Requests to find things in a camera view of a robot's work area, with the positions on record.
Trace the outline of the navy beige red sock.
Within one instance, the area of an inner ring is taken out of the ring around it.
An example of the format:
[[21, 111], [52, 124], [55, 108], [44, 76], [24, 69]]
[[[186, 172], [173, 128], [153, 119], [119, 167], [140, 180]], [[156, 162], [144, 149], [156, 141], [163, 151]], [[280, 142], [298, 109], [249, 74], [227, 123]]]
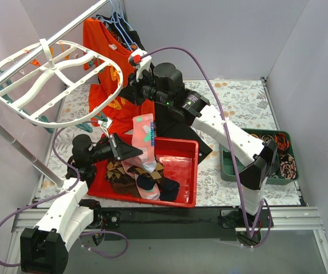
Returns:
[[161, 200], [165, 202], [175, 201], [180, 188], [178, 182], [166, 177], [164, 177], [158, 184], [143, 175], [136, 178], [136, 185], [141, 198], [147, 200]]

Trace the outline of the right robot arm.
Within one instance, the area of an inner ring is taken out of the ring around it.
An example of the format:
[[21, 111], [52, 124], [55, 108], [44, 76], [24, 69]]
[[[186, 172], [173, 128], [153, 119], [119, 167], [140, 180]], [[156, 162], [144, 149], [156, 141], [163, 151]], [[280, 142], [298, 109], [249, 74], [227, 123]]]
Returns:
[[256, 225], [266, 205], [263, 189], [275, 163], [276, 143], [251, 136], [226, 118], [221, 106], [215, 107], [200, 93], [186, 88], [182, 73], [172, 63], [130, 64], [134, 72], [121, 95], [137, 106], [154, 103], [159, 136], [182, 139], [185, 129], [191, 137], [196, 135], [194, 130], [200, 130], [242, 163], [244, 168], [235, 172], [241, 201], [239, 218], [247, 227]]

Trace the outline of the brown ribbed sock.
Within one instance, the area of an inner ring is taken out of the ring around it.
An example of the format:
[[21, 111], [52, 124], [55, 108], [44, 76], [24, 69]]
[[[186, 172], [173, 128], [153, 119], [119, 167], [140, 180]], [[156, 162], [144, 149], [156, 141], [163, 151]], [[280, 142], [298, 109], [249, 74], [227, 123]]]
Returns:
[[140, 198], [136, 183], [111, 183], [112, 189], [116, 194], [131, 195], [134, 198]]

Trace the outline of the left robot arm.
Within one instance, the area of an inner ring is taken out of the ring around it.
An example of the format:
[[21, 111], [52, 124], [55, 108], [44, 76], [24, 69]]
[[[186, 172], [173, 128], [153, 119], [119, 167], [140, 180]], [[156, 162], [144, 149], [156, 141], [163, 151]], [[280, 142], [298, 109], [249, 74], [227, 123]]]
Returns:
[[[71, 162], [75, 166], [93, 166], [107, 160], [126, 160], [143, 151], [125, 143], [117, 134], [103, 137], [94, 144], [86, 134], [73, 139]], [[86, 227], [97, 228], [103, 215], [98, 204], [84, 200], [89, 187], [86, 179], [67, 176], [61, 192], [43, 218], [23, 230], [20, 238], [21, 270], [27, 273], [63, 273], [69, 250]]]

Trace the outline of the pink green sock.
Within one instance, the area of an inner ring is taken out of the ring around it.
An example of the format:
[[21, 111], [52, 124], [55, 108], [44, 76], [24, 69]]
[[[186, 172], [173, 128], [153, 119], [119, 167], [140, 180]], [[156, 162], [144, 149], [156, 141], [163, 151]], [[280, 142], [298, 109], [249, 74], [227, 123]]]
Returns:
[[159, 183], [163, 178], [163, 167], [156, 161], [142, 164], [135, 160], [121, 161], [125, 172], [135, 180], [139, 195], [147, 200], [159, 200]]
[[154, 116], [153, 114], [144, 114], [133, 117], [133, 137], [131, 143], [134, 147], [143, 151], [138, 156], [141, 167], [147, 172], [153, 172], [157, 165], [154, 146]]

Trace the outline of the brown argyle sock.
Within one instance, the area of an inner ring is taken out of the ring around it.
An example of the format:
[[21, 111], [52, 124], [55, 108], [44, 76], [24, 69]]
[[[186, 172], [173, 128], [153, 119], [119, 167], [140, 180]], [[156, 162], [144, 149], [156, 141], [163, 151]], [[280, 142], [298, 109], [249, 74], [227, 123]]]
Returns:
[[120, 161], [109, 160], [107, 162], [105, 180], [110, 183], [127, 183], [127, 174]]
[[161, 180], [164, 178], [164, 167], [161, 163], [157, 163], [155, 170], [153, 172], [147, 172], [144, 169], [140, 167], [135, 167], [135, 173], [138, 175], [143, 175], [145, 177], [148, 177], [149, 179], [152, 179], [156, 183], [160, 183]]

